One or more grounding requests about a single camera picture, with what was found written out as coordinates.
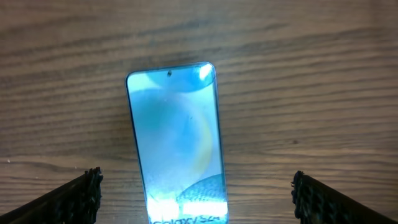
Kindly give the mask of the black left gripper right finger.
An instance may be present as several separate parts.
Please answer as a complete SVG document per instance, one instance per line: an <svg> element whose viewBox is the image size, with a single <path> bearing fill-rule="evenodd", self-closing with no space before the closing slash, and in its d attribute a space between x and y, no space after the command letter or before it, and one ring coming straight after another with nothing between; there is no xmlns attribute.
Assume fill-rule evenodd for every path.
<svg viewBox="0 0 398 224"><path fill-rule="evenodd" d="M300 170L292 187L294 215L301 224L397 224Z"/></svg>

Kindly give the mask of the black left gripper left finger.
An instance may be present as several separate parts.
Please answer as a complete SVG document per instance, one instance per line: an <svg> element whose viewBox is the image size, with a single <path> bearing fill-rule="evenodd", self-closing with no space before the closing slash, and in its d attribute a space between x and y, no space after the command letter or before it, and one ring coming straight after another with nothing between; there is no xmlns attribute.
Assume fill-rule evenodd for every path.
<svg viewBox="0 0 398 224"><path fill-rule="evenodd" d="M101 169L76 179L1 215L1 224L94 224L101 204Z"/></svg>

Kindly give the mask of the blue Samsung Galaxy smartphone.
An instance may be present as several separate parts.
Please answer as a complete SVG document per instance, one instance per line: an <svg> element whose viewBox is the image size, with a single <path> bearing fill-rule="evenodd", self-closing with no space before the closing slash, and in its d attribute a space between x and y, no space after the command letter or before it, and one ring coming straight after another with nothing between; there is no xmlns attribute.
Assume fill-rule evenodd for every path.
<svg viewBox="0 0 398 224"><path fill-rule="evenodd" d="M149 223L228 223L214 66L131 72L125 85Z"/></svg>

